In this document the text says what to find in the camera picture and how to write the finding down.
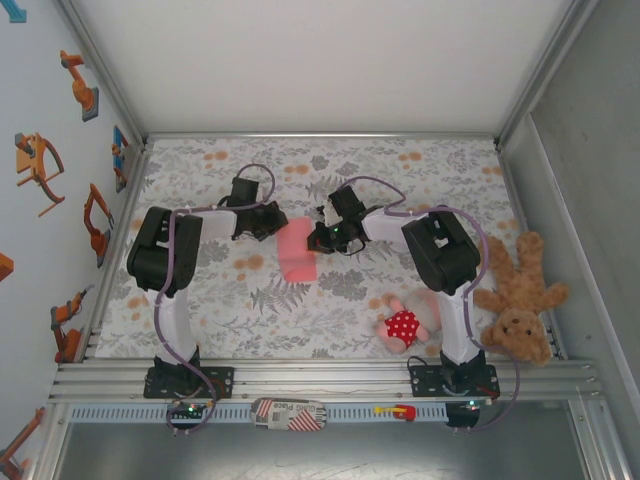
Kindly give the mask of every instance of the metal rail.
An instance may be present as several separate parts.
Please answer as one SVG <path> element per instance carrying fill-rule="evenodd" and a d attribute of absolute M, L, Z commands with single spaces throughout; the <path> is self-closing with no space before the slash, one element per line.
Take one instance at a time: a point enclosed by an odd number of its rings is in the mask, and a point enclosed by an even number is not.
<path fill-rule="evenodd" d="M 510 362 L 496 366 L 502 399 L 515 387 Z M 94 359 L 63 364 L 51 388 L 51 403 L 160 402 L 142 397 L 150 360 Z M 249 403 L 263 396 L 295 395 L 322 402 L 452 401 L 413 398 L 406 360 L 203 360 L 203 366 L 236 369 L 234 394 L 225 402 Z M 600 395 L 597 372 L 588 362 L 552 361 L 544 369 L 523 365 L 519 400 L 571 400 Z"/>

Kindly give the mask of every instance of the pink block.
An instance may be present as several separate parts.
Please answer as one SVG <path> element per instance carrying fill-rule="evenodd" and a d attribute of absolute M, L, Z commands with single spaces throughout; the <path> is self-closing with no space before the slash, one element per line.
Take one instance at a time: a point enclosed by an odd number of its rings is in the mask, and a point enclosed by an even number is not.
<path fill-rule="evenodd" d="M 316 256 L 307 250 L 307 237 L 311 231 L 311 219 L 299 217 L 289 219 L 289 224 L 276 233 L 280 269 L 289 283 L 315 282 L 318 279 Z"/>

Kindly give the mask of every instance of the floral tablecloth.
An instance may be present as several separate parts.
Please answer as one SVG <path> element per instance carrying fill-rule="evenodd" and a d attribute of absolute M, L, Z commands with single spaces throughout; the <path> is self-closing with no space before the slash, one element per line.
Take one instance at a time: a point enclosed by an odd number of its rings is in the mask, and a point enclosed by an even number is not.
<path fill-rule="evenodd" d="M 127 248 L 103 320 L 99 357 L 153 357 L 152 311 L 126 272 L 126 256 L 149 207 L 217 203 L 238 169 L 250 162 L 271 168 L 274 199 L 289 218 L 317 218 L 315 207 L 344 180 L 372 175 L 392 182 L 414 210 L 447 204 L 478 219 L 487 233 L 515 248 L 517 226 L 490 139 L 228 138 L 158 140 L 146 166 Z M 268 176 L 246 177 L 268 188 Z M 367 181 L 354 187 L 365 205 L 385 204 L 393 192 Z M 189 286 L 191 326 L 203 357 L 384 358 L 374 335 L 390 315 L 390 294 L 421 286 L 409 254 L 371 242 L 352 257 L 318 255 L 318 281 L 288 284 L 277 261 L 276 239 L 215 239 L 200 245 Z M 491 288 L 487 275 L 483 286 Z M 476 309 L 479 328 L 493 315 Z M 440 334 L 409 354 L 437 355 Z"/>

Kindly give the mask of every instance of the red polka dot fabric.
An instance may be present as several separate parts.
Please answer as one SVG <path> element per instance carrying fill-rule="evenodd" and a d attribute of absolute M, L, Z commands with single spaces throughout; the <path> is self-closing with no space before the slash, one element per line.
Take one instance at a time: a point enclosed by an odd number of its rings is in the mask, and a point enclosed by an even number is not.
<path fill-rule="evenodd" d="M 384 323 L 387 326 L 389 337 L 399 338 L 407 348 L 416 339 L 416 330 L 420 326 L 416 316 L 409 310 L 396 313 L 393 317 L 387 318 Z"/>

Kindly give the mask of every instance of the cable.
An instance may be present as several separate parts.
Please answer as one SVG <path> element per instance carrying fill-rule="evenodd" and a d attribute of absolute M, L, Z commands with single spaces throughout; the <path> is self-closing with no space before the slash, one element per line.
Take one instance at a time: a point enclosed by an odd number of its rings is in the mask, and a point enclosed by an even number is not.
<path fill-rule="evenodd" d="M 418 212 L 391 212 L 389 211 L 390 208 L 395 207 L 397 205 L 399 205 L 400 203 L 404 202 L 407 197 L 404 193 L 402 193 L 397 187 L 395 187 L 394 185 L 390 184 L 389 182 L 386 182 L 384 180 L 381 180 L 379 178 L 375 178 L 375 177 L 369 177 L 369 176 L 358 176 L 358 177 L 353 177 L 349 180 L 347 180 L 346 182 L 344 182 L 340 188 L 349 185 L 351 183 L 354 183 L 356 180 L 371 180 L 377 183 L 380 183 L 386 187 L 389 187 L 391 190 L 393 190 L 394 192 L 400 194 L 400 196 L 402 197 L 402 200 L 399 201 L 395 201 L 390 203 L 389 205 L 387 205 L 386 207 L 384 207 L 384 213 L 385 215 L 389 215 L 391 217 L 413 217 L 413 216 L 424 216 L 427 215 L 429 213 L 436 213 L 436 212 L 450 212 L 450 213 L 455 213 L 456 215 L 461 216 L 462 218 L 464 218 L 465 220 L 467 220 L 469 223 L 471 223 L 471 226 L 473 226 L 474 230 L 478 233 L 478 235 L 480 236 L 480 241 L 482 242 L 482 266 L 480 267 L 480 272 L 478 273 L 478 275 L 476 276 L 476 278 L 473 280 L 473 282 L 471 282 L 471 284 L 465 289 L 465 291 L 462 293 L 462 301 L 463 301 L 463 305 L 464 305 L 464 323 L 465 323 L 465 328 L 467 330 L 467 336 L 469 337 L 469 340 L 471 341 L 471 343 L 473 343 L 476 347 L 478 347 L 480 350 L 484 350 L 485 352 L 490 352 L 490 351 L 501 351 L 502 353 L 506 354 L 509 359 L 511 360 L 511 362 L 513 362 L 513 368 L 515 370 L 515 374 L 516 374 L 516 384 L 515 384 L 515 388 L 513 389 L 513 394 L 511 397 L 511 401 L 509 402 L 509 404 L 507 405 L 507 407 L 504 409 L 504 411 L 497 416 L 496 418 L 494 418 L 493 420 L 491 420 L 489 423 L 485 424 L 485 425 L 481 425 L 479 427 L 473 427 L 473 428 L 469 428 L 468 431 L 471 432 L 480 432 L 483 430 L 486 430 L 492 426 L 495 426 L 496 424 L 498 424 L 500 421 L 502 421 L 502 419 L 509 413 L 509 411 L 513 408 L 513 406 L 516 403 L 516 399 L 518 398 L 518 393 L 520 392 L 520 365 L 518 364 L 518 360 L 516 359 L 516 357 L 513 355 L 513 353 L 511 352 L 511 350 L 509 350 L 507 347 L 504 347 L 502 345 L 494 345 L 491 347 L 487 347 L 483 344 L 481 344 L 480 342 L 478 342 L 475 338 L 473 338 L 473 332 L 471 329 L 471 315 L 469 312 L 469 294 L 471 292 L 473 292 L 473 289 L 476 288 L 476 286 L 478 286 L 478 284 L 480 283 L 480 281 L 482 280 L 482 278 L 484 277 L 484 275 L 487 273 L 487 269 L 489 267 L 489 242 L 487 240 L 487 235 L 484 233 L 484 231 L 482 230 L 482 227 L 480 226 L 480 224 L 478 223 L 478 221 L 473 218 L 471 215 L 469 215 L 468 213 L 458 209 L 458 208 L 453 208 L 453 207 L 446 207 L 446 206 L 438 206 L 438 207 L 433 207 L 433 208 L 427 208 L 425 210 L 420 210 Z"/>
<path fill-rule="evenodd" d="M 211 398 L 211 408 L 209 408 L 209 411 L 207 412 L 207 415 L 195 427 L 187 429 L 187 430 L 184 430 L 185 435 L 189 435 L 190 433 L 194 433 L 194 432 L 198 431 L 200 428 L 202 428 L 211 419 L 211 417 L 213 416 L 213 412 L 215 410 L 216 402 L 217 402 L 217 398 L 216 398 L 217 394 L 216 394 L 216 390 L 213 387 L 213 384 L 211 383 L 209 378 L 207 378 L 207 376 L 202 371 L 198 370 L 196 367 L 191 365 L 188 360 L 182 358 L 171 347 L 171 345 L 169 345 L 167 343 L 167 340 L 166 340 L 164 334 L 162 333 L 162 328 L 160 327 L 160 307 L 162 305 L 162 297 L 165 295 L 167 290 L 169 290 L 169 286 L 171 285 L 171 281 L 173 279 L 174 253 L 175 253 L 175 234 L 176 234 L 176 217 L 178 215 L 182 215 L 182 214 L 202 213 L 202 212 L 208 212 L 208 211 L 211 211 L 211 210 L 226 210 L 226 211 L 231 211 L 231 212 L 238 211 L 238 210 L 250 210 L 252 208 L 258 207 L 258 206 L 263 205 L 266 202 L 268 202 L 269 199 L 271 198 L 271 195 L 273 195 L 273 192 L 276 189 L 276 177 L 268 167 L 266 167 L 265 165 L 261 165 L 259 163 L 249 163 L 249 164 L 245 165 L 244 167 L 242 167 L 238 171 L 238 173 L 236 174 L 236 177 L 238 177 L 243 171 L 245 171 L 246 169 L 251 168 L 251 167 L 262 168 L 271 177 L 271 189 L 269 190 L 269 192 L 267 193 L 267 195 L 265 196 L 265 198 L 263 200 L 261 200 L 259 202 L 256 202 L 256 203 L 253 203 L 251 205 L 243 205 L 243 206 L 238 206 L 238 207 L 225 207 L 225 206 L 211 205 L 211 206 L 207 206 L 207 207 L 179 208 L 179 209 L 174 210 L 173 212 L 171 212 L 171 216 L 169 217 L 169 244 L 168 244 L 167 277 L 165 279 L 164 285 L 162 286 L 162 288 L 158 292 L 158 295 L 156 296 L 156 302 L 155 302 L 154 310 L 153 310 L 153 325 L 154 325 L 154 328 L 155 328 L 155 331 L 156 331 L 156 335 L 158 335 L 158 339 L 160 340 L 160 343 L 167 350 L 167 352 L 169 352 L 169 355 L 171 355 L 173 358 L 175 358 L 180 364 L 185 366 L 188 370 L 190 370 L 191 372 L 195 373 L 198 377 L 200 377 L 200 379 L 206 385 L 207 389 L 211 392 L 211 397 L 212 397 Z M 174 408 L 170 409 L 167 412 L 167 415 L 166 415 L 167 425 L 170 428 L 173 429 L 174 434 L 177 433 L 178 428 L 171 422 L 171 416 L 173 415 L 173 413 L 175 413 L 179 409 L 180 409 L 180 403 L 178 403 L 178 405 L 175 406 Z"/>
<path fill-rule="evenodd" d="M 404 193 L 402 193 L 402 191 L 399 188 L 391 185 L 389 182 L 385 182 L 384 180 L 380 180 L 379 178 L 376 178 L 376 177 L 370 177 L 369 175 L 359 175 L 357 177 L 352 177 L 349 180 L 345 181 L 342 185 L 340 185 L 337 188 L 337 190 L 340 190 L 341 188 L 346 187 L 347 185 L 351 185 L 352 183 L 356 183 L 356 181 L 358 180 L 371 180 L 372 182 L 379 183 L 381 185 L 384 185 L 387 188 L 390 188 L 391 190 L 396 192 L 398 195 L 400 195 L 400 197 L 402 197 L 400 198 L 400 200 L 396 200 L 395 202 L 391 202 L 390 204 L 388 204 L 386 208 L 391 208 L 391 207 L 400 205 L 402 202 L 404 202 L 407 199 L 407 196 Z"/>

